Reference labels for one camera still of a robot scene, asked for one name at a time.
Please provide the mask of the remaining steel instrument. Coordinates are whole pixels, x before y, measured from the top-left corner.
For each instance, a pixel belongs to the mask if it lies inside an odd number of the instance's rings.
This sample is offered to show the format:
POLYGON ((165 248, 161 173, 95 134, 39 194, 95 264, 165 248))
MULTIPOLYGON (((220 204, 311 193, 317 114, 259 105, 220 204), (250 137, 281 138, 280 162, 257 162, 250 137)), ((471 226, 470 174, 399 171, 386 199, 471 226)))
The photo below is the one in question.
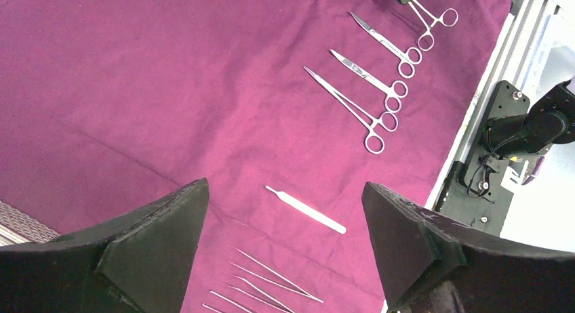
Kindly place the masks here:
POLYGON ((305 214, 306 216, 310 217, 311 219, 323 224, 324 226, 336 231, 339 234, 346 233, 346 227, 342 224, 336 222, 332 218, 324 215, 323 213, 319 212, 318 210, 310 207, 309 205, 303 203, 302 201, 294 198, 293 196, 289 195, 284 191, 278 191, 270 186, 264 186, 267 190, 274 193, 278 199, 283 201, 284 203, 288 204, 289 206, 293 207, 297 211, 305 214))

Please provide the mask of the steel tweezers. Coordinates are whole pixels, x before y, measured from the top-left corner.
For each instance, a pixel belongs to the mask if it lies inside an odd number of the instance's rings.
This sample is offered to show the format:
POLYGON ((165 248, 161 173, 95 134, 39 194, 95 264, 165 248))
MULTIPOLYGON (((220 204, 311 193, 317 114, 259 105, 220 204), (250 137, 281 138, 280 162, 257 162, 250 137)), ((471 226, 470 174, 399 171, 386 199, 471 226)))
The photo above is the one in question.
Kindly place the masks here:
POLYGON ((242 271, 243 273, 247 274, 248 276, 254 277, 258 280, 261 280, 262 282, 274 285, 276 287, 279 287, 280 289, 298 294, 300 296, 303 296, 307 299, 311 299, 318 303, 321 304, 325 303, 325 301, 322 298, 313 295, 309 291, 303 289, 300 285, 297 285, 294 281, 290 280, 289 278, 287 278, 286 276, 284 276, 282 273, 272 268, 271 266, 265 264, 259 259, 256 259, 253 255, 250 255, 239 248, 235 248, 235 250, 236 252, 241 254, 244 258, 246 258, 250 262, 251 266, 247 267, 246 265, 238 264, 235 262, 230 262, 230 264, 239 269, 240 271, 242 271))
POLYGON ((235 301, 235 300, 233 300, 233 299, 231 299, 231 298, 229 298, 229 297, 227 297, 227 296, 225 296, 225 295, 222 295, 222 294, 220 294, 220 293, 218 293, 218 292, 216 292, 216 291, 209 290, 208 293, 211 294, 211 295, 213 295, 213 296, 215 296, 215 297, 217 297, 218 299, 221 299, 222 301, 225 301, 226 303, 228 303, 228 304, 230 304, 230 305, 232 305, 232 306, 234 306, 234 307, 240 309, 242 312, 256 313, 256 311, 250 309, 249 307, 247 307, 247 306, 245 306, 245 305, 239 303, 238 301, 235 301))

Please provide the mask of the steel surgical forceps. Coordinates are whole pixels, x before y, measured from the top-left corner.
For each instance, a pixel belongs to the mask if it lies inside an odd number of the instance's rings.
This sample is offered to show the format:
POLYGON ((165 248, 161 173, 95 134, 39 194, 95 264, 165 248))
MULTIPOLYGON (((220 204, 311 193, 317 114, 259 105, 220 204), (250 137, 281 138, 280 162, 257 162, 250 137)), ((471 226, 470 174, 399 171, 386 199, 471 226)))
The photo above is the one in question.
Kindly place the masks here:
POLYGON ((303 66, 303 69, 367 129, 368 132, 363 141, 365 149, 371 154, 381 154, 386 147, 386 143, 377 129, 381 128, 388 132, 394 132, 399 126, 396 114, 385 110, 378 116, 374 116, 346 97, 307 66, 303 66))

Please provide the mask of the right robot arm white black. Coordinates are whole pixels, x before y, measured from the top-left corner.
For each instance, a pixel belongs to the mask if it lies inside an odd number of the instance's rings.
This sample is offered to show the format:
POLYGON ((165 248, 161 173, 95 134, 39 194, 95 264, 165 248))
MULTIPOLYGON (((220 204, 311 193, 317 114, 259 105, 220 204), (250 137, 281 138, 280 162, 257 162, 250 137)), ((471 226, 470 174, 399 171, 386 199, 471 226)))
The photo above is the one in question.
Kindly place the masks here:
POLYGON ((574 0, 511 0, 455 160, 574 141, 574 0))

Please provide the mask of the purple cloth wrap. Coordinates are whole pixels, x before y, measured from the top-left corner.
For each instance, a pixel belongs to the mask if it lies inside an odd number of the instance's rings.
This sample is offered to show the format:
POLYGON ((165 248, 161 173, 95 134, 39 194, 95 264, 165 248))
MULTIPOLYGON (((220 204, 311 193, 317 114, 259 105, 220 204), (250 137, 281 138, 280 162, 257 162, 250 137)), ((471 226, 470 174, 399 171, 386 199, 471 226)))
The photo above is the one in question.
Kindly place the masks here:
POLYGON ((232 310, 216 291, 250 266, 239 248, 322 298, 261 280, 297 312, 380 312, 361 205, 366 182, 425 204, 496 45, 511 0, 419 0, 452 7, 453 27, 408 79, 399 126, 371 154, 366 128, 303 69, 374 116, 399 49, 424 31, 396 0, 1 0, 1 200, 64 234, 206 178, 210 206, 183 312, 232 310), (264 186, 346 227, 316 222, 264 186))

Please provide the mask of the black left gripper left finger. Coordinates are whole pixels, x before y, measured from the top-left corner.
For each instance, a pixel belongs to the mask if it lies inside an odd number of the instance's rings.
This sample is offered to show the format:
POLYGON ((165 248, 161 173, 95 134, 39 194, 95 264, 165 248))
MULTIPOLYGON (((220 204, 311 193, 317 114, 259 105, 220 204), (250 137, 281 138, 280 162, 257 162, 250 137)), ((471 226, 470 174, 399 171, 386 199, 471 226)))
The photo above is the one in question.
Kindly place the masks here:
POLYGON ((2 312, 179 312, 210 199, 206 179, 46 243, 1 248, 2 312))

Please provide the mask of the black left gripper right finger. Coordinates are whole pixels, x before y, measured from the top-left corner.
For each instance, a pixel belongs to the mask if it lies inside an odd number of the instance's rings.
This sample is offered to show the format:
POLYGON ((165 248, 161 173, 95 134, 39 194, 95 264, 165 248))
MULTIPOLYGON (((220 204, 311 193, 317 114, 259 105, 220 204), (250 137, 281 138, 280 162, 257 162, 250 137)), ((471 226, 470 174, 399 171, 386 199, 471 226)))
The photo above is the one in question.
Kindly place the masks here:
POLYGON ((500 238, 367 182, 361 202, 391 312, 573 312, 574 254, 500 238))

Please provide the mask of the perforated steel instrument tray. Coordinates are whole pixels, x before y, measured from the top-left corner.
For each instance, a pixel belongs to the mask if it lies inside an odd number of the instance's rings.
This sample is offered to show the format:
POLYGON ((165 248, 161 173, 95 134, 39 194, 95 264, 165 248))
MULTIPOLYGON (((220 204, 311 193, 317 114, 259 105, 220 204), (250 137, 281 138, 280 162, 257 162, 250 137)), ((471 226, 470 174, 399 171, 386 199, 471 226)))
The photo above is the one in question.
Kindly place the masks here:
POLYGON ((60 236, 31 216, 1 202, 1 246, 46 243, 60 236))

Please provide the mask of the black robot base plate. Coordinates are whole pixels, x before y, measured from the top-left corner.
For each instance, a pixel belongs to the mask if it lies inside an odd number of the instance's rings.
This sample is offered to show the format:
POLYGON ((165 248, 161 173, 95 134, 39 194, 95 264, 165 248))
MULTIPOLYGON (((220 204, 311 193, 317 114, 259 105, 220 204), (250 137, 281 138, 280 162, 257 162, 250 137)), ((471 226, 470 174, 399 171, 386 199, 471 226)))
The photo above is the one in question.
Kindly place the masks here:
POLYGON ((490 149, 481 137, 488 120, 528 111, 530 101, 525 96, 513 98, 518 92, 508 81, 495 84, 484 113, 471 126, 473 134, 465 144, 467 154, 454 161, 435 205, 440 214, 495 236, 502 231, 513 198, 513 192, 501 186, 509 161, 493 155, 483 164, 490 149))

